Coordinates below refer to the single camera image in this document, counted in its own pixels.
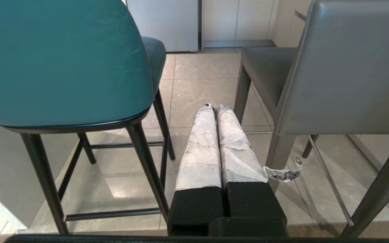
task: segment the refrigerator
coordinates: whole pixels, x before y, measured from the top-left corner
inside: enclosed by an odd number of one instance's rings
[[[198,51],[199,0],[126,0],[142,36],[161,40],[168,52]]]

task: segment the chair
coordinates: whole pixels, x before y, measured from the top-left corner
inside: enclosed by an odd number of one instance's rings
[[[167,152],[175,159],[159,91],[166,51],[141,37],[121,0],[0,0],[0,126],[23,139],[60,234],[66,222],[159,214],[165,220]],[[154,104],[164,141],[148,143],[142,119]],[[85,132],[127,129],[133,144],[91,145]],[[40,134],[77,133],[57,190]],[[158,176],[148,145],[163,144]],[[134,146],[158,208],[64,215],[61,200],[82,148]]]
[[[270,168],[284,168],[297,135],[389,134],[389,0],[313,0],[298,48],[244,48],[240,122],[251,82],[275,123]],[[357,237],[388,201],[389,159],[342,236]]]

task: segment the teal chair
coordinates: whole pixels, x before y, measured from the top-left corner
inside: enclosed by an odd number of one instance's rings
[[[25,143],[60,234],[66,221],[159,214],[167,152],[175,154],[159,91],[166,50],[141,37],[121,0],[0,0],[0,126]],[[142,119],[154,104],[163,142],[148,143]],[[133,143],[91,145],[85,132],[127,129]],[[79,143],[57,190],[40,134],[77,133]],[[149,145],[163,145],[159,177]],[[82,148],[132,147],[158,208],[64,215],[65,189]]]

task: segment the torn paper strip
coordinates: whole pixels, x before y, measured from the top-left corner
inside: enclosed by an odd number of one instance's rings
[[[303,161],[299,157],[296,157],[295,165],[296,165],[296,170],[270,169],[264,166],[264,172],[265,175],[267,175],[271,179],[287,183],[299,177],[299,175],[301,174],[301,170],[303,168]]]
[[[228,182],[268,182],[253,147],[231,109],[220,105],[218,117],[223,185]]]
[[[204,106],[194,118],[176,179],[176,190],[221,188],[221,162],[213,108]]]

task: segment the chair leg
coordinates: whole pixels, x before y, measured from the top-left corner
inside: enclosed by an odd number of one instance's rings
[[[162,96],[160,89],[157,90],[156,99],[154,100],[154,110],[156,111],[157,119],[159,120],[160,128],[162,129],[163,137],[168,137],[168,152],[171,160],[175,160],[175,151],[173,149],[172,140],[170,137],[169,126],[166,120],[166,113],[163,107]]]
[[[157,174],[157,169],[154,164],[150,148],[148,147],[147,139],[145,138],[144,130],[142,129],[142,123],[137,123],[133,126],[126,127],[126,129],[130,135],[131,141],[133,142],[134,148],[136,149],[140,164],[145,171],[159,208],[162,211],[163,217],[165,221],[167,221],[169,206],[166,201],[165,192],[159,175]]]
[[[34,166],[38,181],[45,194],[49,209],[57,225],[60,234],[69,234],[67,224],[63,221],[64,214],[61,201],[58,197],[58,191],[52,176],[51,167],[46,155],[45,147],[40,134],[20,134],[29,158]]]
[[[352,215],[340,237],[356,238],[389,202],[389,157]]]
[[[93,154],[93,150],[90,147],[91,144],[89,144],[89,140],[88,137],[86,136],[86,133],[85,132],[78,133],[77,136],[79,137],[79,139],[83,140],[83,149],[85,150],[86,156],[88,157],[88,160],[91,163],[91,165],[97,163],[97,160]]]
[[[238,84],[236,87],[235,103],[233,104],[233,112],[239,123],[242,123],[242,117],[244,116],[245,105],[247,104],[247,98],[249,96],[250,84],[252,80],[247,74],[244,66],[239,67]]]
[[[315,143],[316,140],[318,140],[319,135],[310,135],[312,137],[313,142]],[[312,144],[310,141],[307,141],[306,148],[304,149],[303,152],[303,158],[306,159],[309,155],[310,152],[312,152]]]
[[[296,136],[279,136],[273,133],[265,165],[271,169],[283,169],[286,166],[295,138]],[[269,180],[268,182],[273,191],[276,192],[278,181]]]

